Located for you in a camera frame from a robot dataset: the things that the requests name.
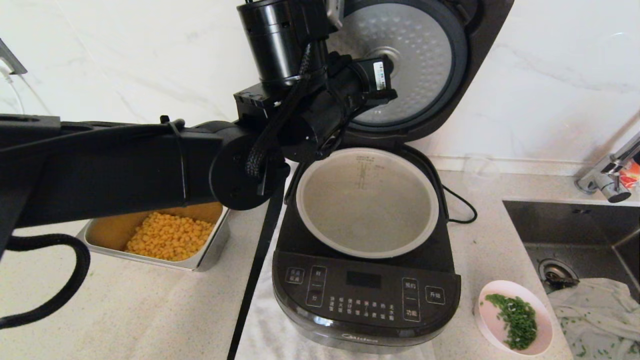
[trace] digital display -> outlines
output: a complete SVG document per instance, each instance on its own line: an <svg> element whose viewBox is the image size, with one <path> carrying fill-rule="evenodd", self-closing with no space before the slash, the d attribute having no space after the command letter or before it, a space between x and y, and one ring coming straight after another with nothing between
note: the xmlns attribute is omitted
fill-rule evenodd
<svg viewBox="0 0 640 360"><path fill-rule="evenodd" d="M363 288L380 289L382 276L366 274L363 272L347 271L347 285L361 286Z"/></svg>

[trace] robotic arm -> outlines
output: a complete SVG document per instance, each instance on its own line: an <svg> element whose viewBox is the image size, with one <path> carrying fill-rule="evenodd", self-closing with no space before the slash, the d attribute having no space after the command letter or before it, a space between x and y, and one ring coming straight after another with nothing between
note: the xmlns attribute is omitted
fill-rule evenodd
<svg viewBox="0 0 640 360"><path fill-rule="evenodd" d="M247 0L237 9L260 74L234 95L237 122L0 115L0 256L17 227L212 201L255 208L289 174L285 158L329 156L351 119L397 97L386 57L328 53L340 1Z"/></svg>

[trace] rice cooker lid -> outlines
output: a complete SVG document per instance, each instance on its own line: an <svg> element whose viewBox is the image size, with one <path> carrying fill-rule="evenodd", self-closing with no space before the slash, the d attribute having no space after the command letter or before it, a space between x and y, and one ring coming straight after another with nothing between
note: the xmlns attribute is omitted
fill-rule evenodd
<svg viewBox="0 0 640 360"><path fill-rule="evenodd" d="M354 58L385 54L394 62L398 98L353 119L349 136L407 142L431 134L446 121L437 115L467 66L463 24L437 0L347 0L343 27L327 47Z"/></svg>

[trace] metal tray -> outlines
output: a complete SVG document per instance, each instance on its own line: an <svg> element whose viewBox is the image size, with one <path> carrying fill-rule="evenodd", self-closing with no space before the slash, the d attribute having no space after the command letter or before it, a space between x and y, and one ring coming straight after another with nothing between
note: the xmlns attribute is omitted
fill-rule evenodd
<svg viewBox="0 0 640 360"><path fill-rule="evenodd" d="M190 217L214 223L213 230L202 248L182 261L168 261L125 252L123 249L136 231L136 227L151 213ZM140 261L188 271L205 271L215 265L230 235L227 223L229 209L217 203L199 204L185 208L170 208L96 218L89 221L78 234L90 251L118 258Z"/></svg>

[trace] power cord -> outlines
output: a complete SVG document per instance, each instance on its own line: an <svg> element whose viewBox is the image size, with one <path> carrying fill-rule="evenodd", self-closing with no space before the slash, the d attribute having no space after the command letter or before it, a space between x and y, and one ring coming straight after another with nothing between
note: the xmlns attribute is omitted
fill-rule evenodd
<svg viewBox="0 0 640 360"><path fill-rule="evenodd" d="M458 224L471 224L472 222L476 221L476 219L478 218L478 212L476 211L476 208L474 208L474 206L471 205L471 203L469 203L469 201L466 201L462 196L458 195L457 193L454 193L448 187L446 187L444 185L442 185L442 187L444 188L444 190L447 190L451 195L457 197L460 201L464 202L465 205L467 205L469 207L469 209L471 209L471 211L473 211L473 213L474 213L474 216L470 220L456 220L456 219L450 218L449 221L450 222L456 222Z"/></svg>
<svg viewBox="0 0 640 360"><path fill-rule="evenodd" d="M15 100L18 102L18 106L20 107L20 112L24 115L24 105L22 104L22 99L20 98L20 94L15 89L13 85L13 79L11 78L11 73L13 72L13 67L9 65L4 58L0 58L0 74L2 74L4 81L9 84L11 90L13 90L13 94L15 95Z"/></svg>

